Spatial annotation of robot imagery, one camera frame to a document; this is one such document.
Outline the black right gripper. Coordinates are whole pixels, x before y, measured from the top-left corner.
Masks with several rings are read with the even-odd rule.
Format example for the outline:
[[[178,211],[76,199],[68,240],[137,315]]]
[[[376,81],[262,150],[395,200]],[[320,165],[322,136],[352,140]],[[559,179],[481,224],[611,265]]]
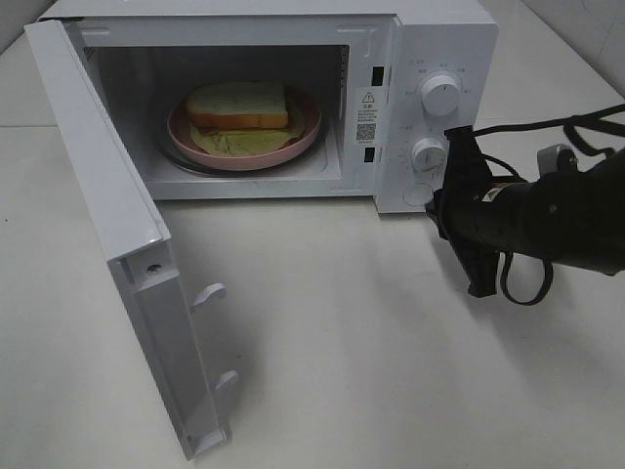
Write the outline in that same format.
[[[449,147],[439,190],[426,205],[438,234],[448,241],[469,280],[468,293],[484,298],[497,293],[496,279],[500,254],[508,246],[480,232],[484,224],[486,194],[508,183],[507,176],[494,176],[479,148],[472,126],[444,131]]]

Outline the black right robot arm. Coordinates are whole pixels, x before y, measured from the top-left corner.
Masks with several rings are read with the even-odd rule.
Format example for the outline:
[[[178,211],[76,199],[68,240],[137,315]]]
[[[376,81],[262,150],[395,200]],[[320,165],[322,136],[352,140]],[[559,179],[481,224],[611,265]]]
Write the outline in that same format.
[[[449,142],[442,187],[426,206],[482,298],[508,289],[515,254],[541,261],[544,277],[529,305],[548,293],[554,265],[614,276],[624,269],[624,152],[587,171],[557,166],[528,182],[495,176],[470,126],[444,133]]]

